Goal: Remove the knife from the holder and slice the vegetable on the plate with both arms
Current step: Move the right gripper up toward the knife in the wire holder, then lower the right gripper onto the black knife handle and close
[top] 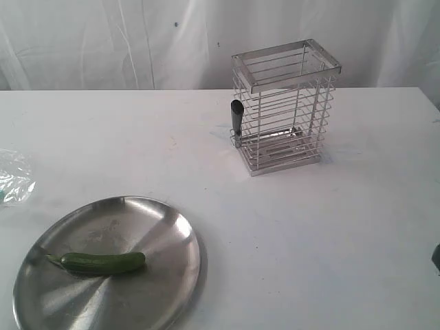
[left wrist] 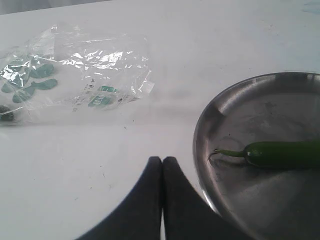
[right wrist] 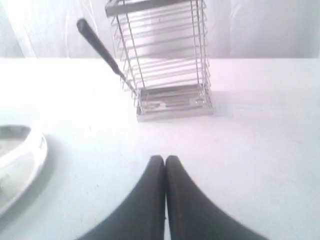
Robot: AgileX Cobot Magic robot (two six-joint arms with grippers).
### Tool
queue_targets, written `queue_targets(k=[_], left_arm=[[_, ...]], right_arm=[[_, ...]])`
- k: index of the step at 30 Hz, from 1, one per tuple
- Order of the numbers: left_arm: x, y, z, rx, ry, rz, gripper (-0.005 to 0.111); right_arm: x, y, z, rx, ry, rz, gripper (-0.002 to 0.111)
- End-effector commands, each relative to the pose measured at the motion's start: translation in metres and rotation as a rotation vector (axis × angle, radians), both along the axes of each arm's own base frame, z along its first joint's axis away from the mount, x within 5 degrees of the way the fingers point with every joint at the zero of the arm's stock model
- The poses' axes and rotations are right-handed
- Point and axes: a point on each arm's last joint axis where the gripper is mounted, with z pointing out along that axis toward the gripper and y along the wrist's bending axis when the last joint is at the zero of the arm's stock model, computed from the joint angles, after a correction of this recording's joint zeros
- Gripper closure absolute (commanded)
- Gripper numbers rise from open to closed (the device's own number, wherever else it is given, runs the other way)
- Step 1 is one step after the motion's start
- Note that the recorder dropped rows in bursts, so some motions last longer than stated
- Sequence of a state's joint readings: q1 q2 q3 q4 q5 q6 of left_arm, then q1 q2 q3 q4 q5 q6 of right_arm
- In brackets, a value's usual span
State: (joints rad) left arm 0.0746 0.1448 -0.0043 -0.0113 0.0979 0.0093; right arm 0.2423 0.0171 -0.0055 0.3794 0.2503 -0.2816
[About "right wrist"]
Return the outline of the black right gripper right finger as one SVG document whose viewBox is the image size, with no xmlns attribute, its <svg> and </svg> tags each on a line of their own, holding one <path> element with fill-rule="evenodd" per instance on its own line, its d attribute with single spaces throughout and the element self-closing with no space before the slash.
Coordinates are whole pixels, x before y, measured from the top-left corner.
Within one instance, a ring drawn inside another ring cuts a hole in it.
<svg viewBox="0 0 320 240">
<path fill-rule="evenodd" d="M 165 162 L 166 199 L 172 240 L 265 240 L 226 214 L 195 184 L 178 156 Z"/>
</svg>

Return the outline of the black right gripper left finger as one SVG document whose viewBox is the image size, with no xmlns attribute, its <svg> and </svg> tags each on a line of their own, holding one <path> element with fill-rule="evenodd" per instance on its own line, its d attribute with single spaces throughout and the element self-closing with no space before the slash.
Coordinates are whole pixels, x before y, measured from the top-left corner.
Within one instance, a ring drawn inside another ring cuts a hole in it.
<svg viewBox="0 0 320 240">
<path fill-rule="evenodd" d="M 148 164 L 129 195 L 81 240 L 163 240 L 165 233 L 165 163 L 160 155 Z"/>
</svg>

